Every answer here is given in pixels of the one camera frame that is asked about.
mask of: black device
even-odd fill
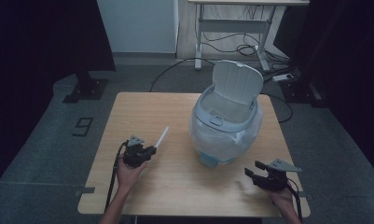
[[[162,136],[160,137],[160,139],[158,140],[157,144],[154,147],[150,146],[150,147],[144,148],[143,146],[144,140],[134,135],[132,135],[129,140],[127,140],[126,142],[120,145],[117,156],[115,157],[114,165],[113,165],[113,173],[111,175],[111,182],[110,182],[110,187],[108,189],[107,201],[105,203],[105,210],[110,204],[111,194],[112,194],[112,190],[113,190],[114,182],[115,182],[115,175],[117,174],[117,169],[118,169],[118,161],[120,159],[120,151],[122,150],[122,148],[126,146],[125,152],[123,153],[123,163],[125,163],[127,166],[131,167],[132,169],[140,167],[144,161],[150,161],[151,157],[157,153],[157,148],[159,147],[161,141],[163,140],[168,130],[169,130],[169,127],[166,127]]]
[[[123,153],[123,162],[131,168],[137,168],[144,161],[150,161],[151,156],[157,153],[156,147],[150,146],[144,148],[142,143],[144,143],[144,140],[132,136],[125,144],[126,150]]]
[[[302,169],[297,168],[285,161],[277,159],[268,165],[260,161],[256,161],[256,167],[261,170],[266,170],[268,176],[255,175],[251,170],[244,168],[244,173],[253,179],[253,184],[258,187],[270,191],[280,191],[289,189],[294,195],[298,207],[298,217],[302,222],[302,211],[300,208],[300,198],[298,194],[288,185],[288,177],[286,172],[301,172]]]

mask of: white desk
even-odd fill
[[[198,22],[198,43],[196,45],[196,60],[195,69],[201,69],[201,33],[202,32],[218,32],[218,33],[248,33],[248,34],[262,34],[259,40],[259,46],[256,46],[256,55],[261,63],[264,71],[270,71],[267,57],[263,48],[268,38],[271,22],[273,19],[276,6],[307,6],[310,2],[308,0],[188,0],[200,6],[199,22]],[[203,16],[204,5],[256,5],[256,6],[271,6],[270,14],[265,21],[251,20],[206,20]]]

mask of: forearm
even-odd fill
[[[120,215],[123,210],[123,205],[128,198],[129,191],[122,190],[119,188],[115,194],[113,200],[105,210],[102,219],[100,219],[100,224],[118,224],[120,220]]]
[[[301,224],[294,207],[287,207],[285,209],[280,209],[280,213],[285,219],[287,224]]]

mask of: white wall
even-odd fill
[[[178,0],[98,0],[113,52],[175,53]]]

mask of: wire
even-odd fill
[[[112,190],[114,188],[115,176],[117,175],[118,161],[119,161],[119,158],[120,158],[120,150],[122,150],[122,148],[124,146],[126,146],[126,144],[128,144],[128,141],[126,141],[126,142],[124,142],[120,145],[120,147],[118,149],[118,152],[117,152],[117,156],[115,157],[115,161],[114,161],[114,165],[113,165],[113,172],[112,172],[112,175],[111,175],[111,181],[110,181],[110,186],[108,188],[107,200],[105,202],[105,209],[104,210],[107,210],[108,205],[110,204],[111,194],[112,194]]]
[[[294,110],[292,109],[291,105],[289,105],[285,100],[283,100],[282,98],[280,98],[278,96],[275,96],[275,95],[272,95],[272,94],[268,94],[268,93],[265,93],[265,92],[261,92],[261,94],[267,95],[267,96],[272,97],[274,99],[277,99],[277,100],[283,102],[286,106],[288,106],[288,108],[290,110],[290,115],[288,116],[287,119],[279,120],[279,123],[285,123],[285,122],[289,121],[291,118],[294,117]]]
[[[202,16],[204,17],[204,6],[202,7]],[[197,27],[196,27],[196,26],[197,26],[197,17],[198,17],[198,6],[195,6],[195,37],[196,37],[196,39],[198,39],[198,31],[197,31]],[[235,36],[235,35],[243,35],[243,37],[242,37],[242,41],[244,42],[244,44],[243,44],[243,45],[239,45],[239,46],[237,46],[235,50],[222,50],[222,49],[218,49],[218,48],[214,47],[214,46],[211,45],[211,44],[201,42],[203,45],[207,45],[207,46],[209,46],[209,47],[211,47],[211,48],[217,50],[218,52],[222,52],[222,53],[234,53],[234,52],[239,52],[239,53],[240,53],[241,55],[243,55],[243,56],[253,56],[254,54],[256,54],[256,48],[255,48],[254,46],[252,46],[252,45],[250,45],[250,44],[248,44],[248,43],[246,42],[245,38],[246,38],[247,36],[250,37],[250,38],[252,38],[252,39],[254,39],[254,40],[256,41],[256,43],[259,45],[259,41],[258,41],[255,37],[253,37],[253,36],[251,36],[251,35],[248,35],[248,34],[233,34],[233,35],[226,35],[226,36],[223,36],[223,37],[219,37],[219,38],[217,38],[217,39],[209,39],[209,38],[206,36],[205,32],[202,32],[202,33],[203,33],[204,38],[205,38],[207,41],[209,41],[209,42],[213,42],[213,41],[217,41],[217,40],[222,40],[222,39],[229,38],[229,37],[232,37],[232,36]],[[246,49],[251,49],[252,52],[251,52],[251,53],[245,53],[245,52],[243,52],[243,51],[246,50]]]
[[[221,16],[218,14],[218,11],[216,9],[216,5],[214,5],[214,8],[215,8],[215,15],[218,17],[218,19],[222,19]]]
[[[242,11],[242,15],[240,16],[240,17],[238,17],[236,20],[239,20],[239,19],[241,19],[242,17],[243,17],[243,15],[244,15],[244,12],[245,12],[245,10],[247,10],[247,8],[248,8],[248,6],[246,6],[245,8],[244,8],[244,10]]]
[[[277,76],[279,73],[286,73],[286,72],[289,72],[289,71],[292,71],[295,67],[294,66],[287,66],[285,68],[282,68],[282,69],[278,69],[278,70],[274,70],[272,72],[269,72],[269,73],[264,73],[262,74],[263,77],[267,77],[267,76],[270,76],[270,75],[273,75],[274,76],[270,76],[269,78],[267,79],[264,79],[264,83],[267,83],[268,81],[270,81],[273,77]]]
[[[279,64],[279,65],[286,65],[286,67],[275,68],[274,65],[277,65],[277,64]],[[291,66],[289,66],[287,63],[272,63],[272,64],[271,64],[271,68],[272,68],[274,71],[283,70],[283,69],[285,69],[285,68],[289,68],[289,67],[291,67]]]
[[[279,62],[279,63],[289,63],[290,60],[288,58],[285,58],[283,56],[280,56],[280,55],[277,55],[277,54],[274,54],[268,50],[264,50],[266,55],[268,56],[268,58],[270,58],[271,60],[275,61],[275,62]]]
[[[253,20],[254,19],[254,16],[256,15],[256,6],[255,6],[255,8],[254,8],[254,12],[253,12],[253,15],[251,16],[251,20]]]
[[[158,81],[158,79],[159,79],[160,77],[162,77],[162,76],[163,76],[166,72],[168,72],[170,69],[176,67],[176,66],[177,66],[178,64],[180,64],[180,63],[183,63],[183,62],[186,62],[186,61],[190,61],[190,60],[196,60],[196,59],[200,59],[200,60],[205,61],[205,62],[207,62],[207,63],[210,63],[210,64],[212,64],[212,65],[215,64],[215,63],[212,63],[212,62],[210,62],[210,61],[208,61],[208,60],[206,60],[206,59],[203,59],[203,58],[189,58],[189,59],[184,59],[184,60],[182,60],[182,61],[180,61],[180,62],[178,62],[178,63],[175,63],[175,64],[173,64],[172,66],[166,68],[162,73],[160,73],[160,75],[158,75],[158,76],[154,79],[154,81],[152,82],[152,84],[151,84],[151,88],[149,89],[149,92],[152,92],[152,90],[154,89],[154,86],[155,86],[156,82]]]
[[[295,183],[294,180],[290,179],[290,178],[287,178],[289,181],[291,181],[292,183],[294,183],[295,187],[297,188],[297,193],[299,193],[299,188],[298,188],[298,185],[297,183]]]
[[[292,189],[291,186],[289,186],[288,184],[286,184],[286,188],[289,189],[289,191],[291,191],[291,193],[294,195],[295,197],[295,201],[297,203],[297,210],[298,210],[298,218],[300,220],[300,223],[303,223],[303,219],[302,219],[302,209],[300,207],[300,198],[299,198],[299,195],[294,191],[294,189]]]

